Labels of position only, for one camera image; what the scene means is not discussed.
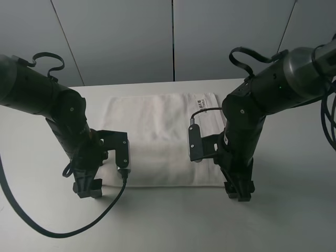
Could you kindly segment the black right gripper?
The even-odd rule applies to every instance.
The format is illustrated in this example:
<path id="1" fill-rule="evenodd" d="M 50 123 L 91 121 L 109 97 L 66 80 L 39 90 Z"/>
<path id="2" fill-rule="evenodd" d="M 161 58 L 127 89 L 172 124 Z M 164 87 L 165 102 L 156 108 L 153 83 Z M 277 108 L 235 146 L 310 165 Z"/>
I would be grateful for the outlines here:
<path id="1" fill-rule="evenodd" d="M 253 157 L 245 157 L 232 151 L 224 141 L 217 143 L 215 164 L 224 174 L 225 191 L 229 198 L 237 198 L 239 202 L 249 202 L 255 191 L 252 181 Z"/>

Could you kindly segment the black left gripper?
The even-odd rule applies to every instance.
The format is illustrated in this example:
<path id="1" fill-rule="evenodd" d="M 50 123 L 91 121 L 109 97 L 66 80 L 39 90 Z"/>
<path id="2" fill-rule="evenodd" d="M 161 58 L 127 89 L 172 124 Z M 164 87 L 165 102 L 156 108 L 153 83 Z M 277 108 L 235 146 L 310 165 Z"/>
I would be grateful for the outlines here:
<path id="1" fill-rule="evenodd" d="M 102 179 L 94 177 L 108 158 L 103 144 L 104 140 L 99 136 L 80 136 L 69 140 L 68 176 L 73 175 L 73 191 L 79 197 L 102 197 Z"/>

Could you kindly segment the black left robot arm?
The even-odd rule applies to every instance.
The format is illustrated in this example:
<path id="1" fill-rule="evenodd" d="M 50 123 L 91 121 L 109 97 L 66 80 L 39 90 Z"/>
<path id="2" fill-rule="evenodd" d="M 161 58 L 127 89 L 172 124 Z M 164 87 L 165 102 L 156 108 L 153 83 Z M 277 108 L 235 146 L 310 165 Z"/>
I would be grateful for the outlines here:
<path id="1" fill-rule="evenodd" d="M 102 180 L 95 176 L 107 153 L 97 131 L 88 126 L 85 98 L 21 59 L 1 55 L 1 105 L 45 117 L 69 157 L 62 175 L 74 177 L 73 191 L 80 198 L 102 196 Z"/>

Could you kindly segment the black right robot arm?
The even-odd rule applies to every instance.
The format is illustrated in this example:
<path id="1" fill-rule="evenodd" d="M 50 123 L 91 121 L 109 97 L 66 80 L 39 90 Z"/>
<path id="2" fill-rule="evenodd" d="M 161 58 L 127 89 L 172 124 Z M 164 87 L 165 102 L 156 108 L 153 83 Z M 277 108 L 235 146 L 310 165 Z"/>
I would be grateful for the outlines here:
<path id="1" fill-rule="evenodd" d="M 335 95 L 335 41 L 284 50 L 271 58 L 243 47 L 237 51 L 268 64 L 254 74 L 247 64 L 234 60 L 248 77 L 222 103 L 226 126 L 218 139 L 218 164 L 228 197 L 247 202 L 255 189 L 253 155 L 268 115 L 320 102 L 324 135 L 335 146 L 335 107 L 327 104 Z"/>

